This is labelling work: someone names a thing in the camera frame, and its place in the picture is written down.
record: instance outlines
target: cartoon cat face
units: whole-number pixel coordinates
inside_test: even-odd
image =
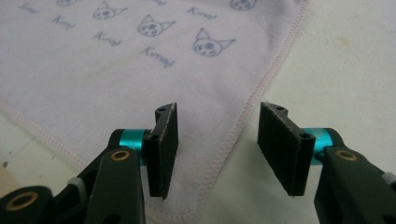
[[[232,0],[230,6],[236,10],[249,10],[254,7],[257,0]]]
[[[221,44],[214,39],[198,39],[194,43],[195,52],[205,57],[214,57],[221,52]]]
[[[168,29],[173,23],[175,22],[170,21],[159,23],[152,19],[150,15],[147,15],[147,17],[142,21],[137,30],[140,34],[145,36],[156,36],[162,33],[164,30]]]
[[[119,8],[119,9],[110,8],[108,7],[107,2],[103,2],[102,5],[99,6],[99,8],[97,8],[95,12],[93,12],[93,17],[100,21],[108,20],[120,14],[123,10],[126,9],[127,8]]]
[[[224,49],[230,46],[234,40],[215,40],[210,38],[209,34],[201,29],[193,44],[195,52],[205,57],[215,57],[219,55]]]
[[[79,0],[58,0],[56,1],[56,4],[58,4],[60,7],[70,7],[78,1]]]

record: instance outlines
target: white cloth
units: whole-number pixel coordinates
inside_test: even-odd
[[[307,0],[0,1],[0,106],[83,168],[115,129],[153,128],[176,102],[179,147],[163,223],[198,218]]]

